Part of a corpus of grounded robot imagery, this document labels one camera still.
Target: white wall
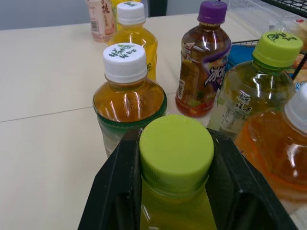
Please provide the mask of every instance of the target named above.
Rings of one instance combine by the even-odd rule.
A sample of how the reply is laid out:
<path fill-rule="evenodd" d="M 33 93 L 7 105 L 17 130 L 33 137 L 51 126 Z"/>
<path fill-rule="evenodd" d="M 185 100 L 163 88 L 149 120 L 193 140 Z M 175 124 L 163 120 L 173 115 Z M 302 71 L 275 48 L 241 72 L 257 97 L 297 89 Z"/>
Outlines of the white wall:
<path fill-rule="evenodd" d="M 197 13 L 202 1 L 168 0 L 167 15 Z M 0 30 L 87 22 L 85 0 L 0 0 Z"/>
<path fill-rule="evenodd" d="M 198 13 L 204 0 L 168 0 L 167 15 Z"/>

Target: green tea bottle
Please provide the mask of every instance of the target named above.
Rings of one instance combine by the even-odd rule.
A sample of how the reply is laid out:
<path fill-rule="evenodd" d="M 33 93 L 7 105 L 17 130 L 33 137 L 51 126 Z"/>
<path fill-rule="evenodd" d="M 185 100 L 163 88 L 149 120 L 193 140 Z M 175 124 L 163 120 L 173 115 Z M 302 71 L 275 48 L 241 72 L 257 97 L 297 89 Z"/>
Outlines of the green tea bottle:
<path fill-rule="evenodd" d="M 213 140 L 197 120 L 167 115 L 140 138 L 141 230 L 215 230 L 205 189 Z"/>
<path fill-rule="evenodd" d="M 269 108 L 282 109 L 295 93 L 284 70 L 293 64 L 302 46 L 302 40 L 292 34 L 264 33 L 253 61 L 227 72 L 208 128 L 235 138 L 249 116 Z"/>

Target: plastic bottle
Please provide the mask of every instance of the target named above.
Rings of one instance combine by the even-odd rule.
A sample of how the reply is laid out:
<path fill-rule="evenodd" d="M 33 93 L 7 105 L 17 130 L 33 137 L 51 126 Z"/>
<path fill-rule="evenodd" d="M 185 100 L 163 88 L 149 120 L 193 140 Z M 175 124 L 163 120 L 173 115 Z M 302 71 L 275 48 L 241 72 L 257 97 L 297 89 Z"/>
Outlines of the plastic bottle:
<path fill-rule="evenodd" d="M 110 0 L 86 0 L 90 10 L 92 36 L 97 42 L 108 42 L 116 31 Z"/>
<path fill-rule="evenodd" d="M 141 45 L 146 51 L 148 77 L 155 81 L 158 42 L 155 36 L 143 27 L 145 23 L 144 5 L 127 1 L 117 6 L 118 23 L 122 25 L 108 45 L 130 42 Z"/>
<path fill-rule="evenodd" d="M 248 119 L 235 144 L 266 178 L 286 210 L 307 204 L 307 83 L 281 112 Z"/>
<path fill-rule="evenodd" d="M 147 78 L 143 47 L 120 43 L 103 52 L 104 83 L 93 96 L 93 106 L 109 157 L 127 130 L 145 127 L 166 111 L 166 95 Z"/>
<path fill-rule="evenodd" d="M 293 64 L 302 45 L 300 38 L 286 32 L 264 33 L 253 60 L 227 72 L 208 128 L 234 139 L 249 116 L 268 108 L 282 109 L 295 93 L 284 70 Z"/>
<path fill-rule="evenodd" d="M 215 230 L 205 190 L 213 140 L 197 120 L 167 115 L 140 138 L 141 230 Z"/>
<path fill-rule="evenodd" d="M 200 24 L 182 38 L 176 105 L 184 115 L 206 115 L 222 85 L 231 48 L 228 35 L 220 27 L 226 10 L 227 4 L 222 1 L 204 1 L 198 16 Z"/>
<path fill-rule="evenodd" d="M 115 19 L 115 28 L 118 30 L 120 29 L 120 25 L 118 24 L 118 16 L 117 16 L 117 5 L 126 2 L 126 1 L 138 1 L 140 2 L 141 0 L 111 0 L 112 1 L 112 11 L 114 14 L 114 19 Z"/>

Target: green label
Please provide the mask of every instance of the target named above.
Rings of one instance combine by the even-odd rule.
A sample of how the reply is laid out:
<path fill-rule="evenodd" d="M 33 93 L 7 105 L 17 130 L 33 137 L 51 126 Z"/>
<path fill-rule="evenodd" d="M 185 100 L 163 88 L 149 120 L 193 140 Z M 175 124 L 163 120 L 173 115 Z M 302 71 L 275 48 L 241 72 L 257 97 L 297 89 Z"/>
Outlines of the green label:
<path fill-rule="evenodd" d="M 126 49 L 130 49 L 131 47 L 133 47 L 131 45 L 118 45 L 118 47 L 119 47 L 119 50 L 117 50 L 116 48 L 112 49 L 112 53 L 110 53 L 109 56 L 111 57 L 118 56 L 120 58 L 128 58 L 129 54 L 136 52 L 136 49 L 132 49 L 132 50 L 125 52 Z"/>
<path fill-rule="evenodd" d="M 124 4 L 131 6 L 131 7 L 136 6 L 136 4 L 133 4 L 132 2 L 125 2 Z"/>
<path fill-rule="evenodd" d="M 287 41 L 290 41 L 290 40 L 297 40 L 296 37 L 293 37 L 293 36 L 287 36 L 285 33 L 280 33 L 280 32 L 277 32 L 277 33 L 274 33 L 274 34 L 269 34 L 267 35 L 268 39 L 270 39 L 272 42 L 275 42 L 275 40 L 277 39 L 284 39 L 284 40 L 287 40 Z"/>

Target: blue object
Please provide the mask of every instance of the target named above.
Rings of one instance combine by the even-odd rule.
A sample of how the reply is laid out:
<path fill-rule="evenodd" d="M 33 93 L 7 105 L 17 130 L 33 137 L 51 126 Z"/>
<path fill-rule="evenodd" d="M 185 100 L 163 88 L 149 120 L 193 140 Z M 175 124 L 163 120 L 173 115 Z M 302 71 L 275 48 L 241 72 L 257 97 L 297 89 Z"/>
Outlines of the blue object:
<path fill-rule="evenodd" d="M 245 61 L 251 61 L 253 59 L 252 53 L 254 49 L 254 46 L 232 45 L 230 55 L 228 57 L 226 71 L 230 70 L 237 64 Z"/>

